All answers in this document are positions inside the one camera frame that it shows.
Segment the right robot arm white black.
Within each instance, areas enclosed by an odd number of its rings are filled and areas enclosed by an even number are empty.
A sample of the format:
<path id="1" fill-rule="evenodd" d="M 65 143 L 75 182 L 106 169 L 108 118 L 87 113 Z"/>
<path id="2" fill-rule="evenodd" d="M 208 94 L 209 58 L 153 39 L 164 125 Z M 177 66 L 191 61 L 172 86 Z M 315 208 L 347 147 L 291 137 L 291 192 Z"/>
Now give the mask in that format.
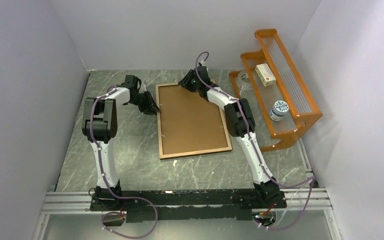
<path id="1" fill-rule="evenodd" d="M 248 100 L 236 98 L 211 82 L 207 67 L 203 65 L 190 69 L 178 85 L 223 109 L 228 133 L 240 145 L 251 170 L 255 188 L 255 200 L 251 203 L 256 202 L 262 208 L 285 208 L 283 192 L 258 147 L 255 120 Z"/>

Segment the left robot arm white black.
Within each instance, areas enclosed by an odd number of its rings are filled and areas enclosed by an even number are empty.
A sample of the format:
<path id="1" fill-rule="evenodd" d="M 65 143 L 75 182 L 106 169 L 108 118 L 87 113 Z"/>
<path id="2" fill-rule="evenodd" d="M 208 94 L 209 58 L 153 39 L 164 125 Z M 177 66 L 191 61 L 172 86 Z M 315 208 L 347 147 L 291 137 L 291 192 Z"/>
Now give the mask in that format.
<path id="1" fill-rule="evenodd" d="M 119 209 L 126 199 L 116 171 L 113 143 L 118 132 L 117 109 L 126 105 L 138 107 L 144 115 L 155 116 L 160 113 L 151 93 L 142 80 L 134 75 L 126 75 L 120 85 L 84 101 L 81 130 L 92 146 L 98 170 L 94 194 L 97 199 L 103 199 L 104 205 L 110 210 Z"/>

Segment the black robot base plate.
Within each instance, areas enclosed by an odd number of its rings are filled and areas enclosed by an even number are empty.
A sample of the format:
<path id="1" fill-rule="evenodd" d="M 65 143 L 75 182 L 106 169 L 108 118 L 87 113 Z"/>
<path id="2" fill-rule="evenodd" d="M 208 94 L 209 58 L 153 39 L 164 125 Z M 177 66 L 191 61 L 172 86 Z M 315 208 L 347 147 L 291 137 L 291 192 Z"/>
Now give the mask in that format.
<path id="1" fill-rule="evenodd" d="M 128 223 L 143 221 L 224 219 L 248 221 L 258 210 L 279 208 L 256 200 L 252 188 L 207 190 L 122 190 L 125 200 L 91 195 L 90 211 L 124 212 Z"/>

